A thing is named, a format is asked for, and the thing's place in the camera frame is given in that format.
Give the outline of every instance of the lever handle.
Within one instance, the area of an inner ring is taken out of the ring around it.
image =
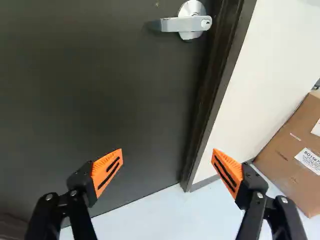
[[[160,18],[150,21],[149,28],[158,32],[178,32],[183,40],[196,39],[203,31],[210,29],[211,16],[207,15],[204,5],[198,0],[186,1],[177,17]]]
[[[185,16],[160,18],[150,22],[150,27],[159,32],[207,31],[212,25],[211,16]]]

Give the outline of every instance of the dark gray door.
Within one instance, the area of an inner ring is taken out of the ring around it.
[[[145,23],[183,2],[1,1],[2,212],[28,219],[117,148],[124,165],[92,216],[178,182],[206,35],[186,43]]]

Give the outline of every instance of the dark door frame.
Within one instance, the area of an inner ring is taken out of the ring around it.
[[[215,0],[180,185],[189,192],[235,68],[257,0]]]

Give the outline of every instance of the light blue floor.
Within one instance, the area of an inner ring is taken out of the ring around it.
[[[282,193],[269,182],[267,195]],[[320,215],[308,219],[299,212],[309,240],[318,240]],[[217,180],[192,193],[174,185],[92,219],[100,240],[233,240],[244,213]],[[61,230],[61,240],[72,240],[70,227]],[[261,240],[271,240],[267,222]]]

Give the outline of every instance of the shipping label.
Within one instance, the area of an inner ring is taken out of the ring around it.
[[[320,176],[320,157],[314,154],[308,148],[305,147],[294,158],[305,165],[312,172]]]

